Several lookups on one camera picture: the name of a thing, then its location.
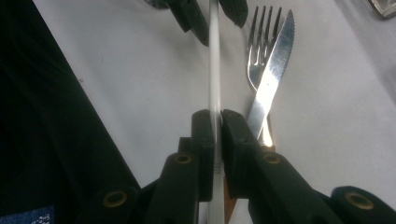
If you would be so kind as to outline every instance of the screw hole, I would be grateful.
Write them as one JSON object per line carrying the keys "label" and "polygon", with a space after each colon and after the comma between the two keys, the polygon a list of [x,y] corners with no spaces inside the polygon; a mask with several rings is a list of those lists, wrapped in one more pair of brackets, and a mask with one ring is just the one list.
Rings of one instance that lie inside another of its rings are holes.
{"label": "screw hole", "polygon": [[280,158],[277,155],[267,154],[264,156],[264,159],[271,164],[278,164],[280,163]]}
{"label": "screw hole", "polygon": [[186,164],[192,161],[192,157],[189,155],[178,155],[176,156],[176,162]]}
{"label": "screw hole", "polygon": [[358,207],[359,209],[370,210],[374,208],[374,204],[370,199],[357,192],[347,192],[345,197],[349,203]]}
{"label": "screw hole", "polygon": [[124,191],[117,190],[109,192],[103,199],[103,206],[108,208],[114,208],[123,205],[128,196]]}

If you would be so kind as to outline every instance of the knife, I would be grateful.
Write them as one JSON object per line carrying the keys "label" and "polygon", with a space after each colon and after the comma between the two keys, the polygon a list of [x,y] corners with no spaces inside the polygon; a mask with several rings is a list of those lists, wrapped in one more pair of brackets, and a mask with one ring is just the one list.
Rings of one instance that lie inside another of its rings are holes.
{"label": "knife", "polygon": [[288,64],[293,41],[294,18],[292,11],[289,10],[262,73],[260,86],[257,89],[256,97],[247,117],[247,125],[253,135],[257,139],[259,139],[260,134],[263,135],[262,141],[259,141],[262,147],[273,147],[267,119],[277,87]]}

